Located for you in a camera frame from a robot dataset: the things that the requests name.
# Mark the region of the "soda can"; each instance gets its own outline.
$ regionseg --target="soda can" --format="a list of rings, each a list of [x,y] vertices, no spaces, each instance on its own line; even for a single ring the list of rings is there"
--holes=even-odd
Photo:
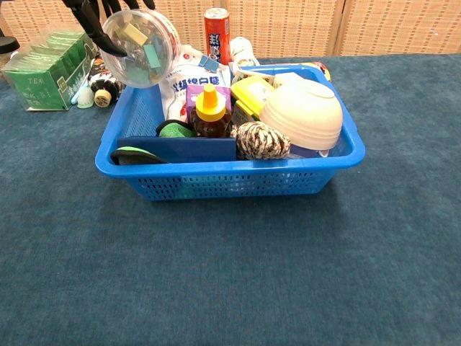
[[[229,12],[227,9],[213,7],[205,11],[205,35],[208,56],[228,65],[232,58],[231,47],[229,46]]]

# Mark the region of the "woven wall panel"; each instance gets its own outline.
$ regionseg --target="woven wall panel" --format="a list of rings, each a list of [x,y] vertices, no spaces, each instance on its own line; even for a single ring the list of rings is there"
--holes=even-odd
[[[32,41],[50,25],[76,26],[70,9],[61,0],[14,0],[1,4],[2,19],[21,45]]]
[[[347,0],[336,53],[455,53],[460,47],[461,0]]]
[[[126,4],[120,0],[123,8]],[[145,8],[143,0],[138,0],[141,8]],[[178,30],[181,43],[206,52],[205,24],[203,14],[213,7],[213,0],[155,0],[156,9],[171,20]]]
[[[230,35],[248,38],[257,57],[333,53],[343,1],[228,0]]]
[[[168,17],[178,29],[183,43],[205,51],[205,26],[203,14],[213,7],[213,0],[156,0],[157,10]],[[123,8],[126,4],[120,0]],[[8,25],[8,32],[15,36],[21,45],[33,40],[41,32],[46,32],[51,24],[58,26],[78,25],[70,9],[61,0],[15,0],[3,2],[1,17]]]

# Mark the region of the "twine ball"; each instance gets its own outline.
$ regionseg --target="twine ball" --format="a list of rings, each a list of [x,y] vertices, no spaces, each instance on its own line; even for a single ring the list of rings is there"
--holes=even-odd
[[[230,136],[237,141],[240,159],[284,159],[290,152],[290,139],[261,121],[234,126]]]

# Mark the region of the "purple box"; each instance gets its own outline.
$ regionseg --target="purple box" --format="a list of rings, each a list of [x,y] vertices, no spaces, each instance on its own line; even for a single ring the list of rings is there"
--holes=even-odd
[[[188,84],[186,91],[186,111],[187,122],[190,123],[190,112],[195,107],[195,100],[197,96],[203,92],[204,85]],[[225,96],[225,107],[229,112],[232,112],[231,106],[231,88],[224,86],[217,86],[216,91]]]

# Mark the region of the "clear plastic lid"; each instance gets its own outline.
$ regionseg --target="clear plastic lid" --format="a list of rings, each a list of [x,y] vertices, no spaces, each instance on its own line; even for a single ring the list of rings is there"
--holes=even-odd
[[[181,43],[173,24],[157,11],[130,9],[114,13],[103,26],[112,42],[125,50],[121,58],[101,52],[116,79],[136,88],[159,83],[176,63]]]

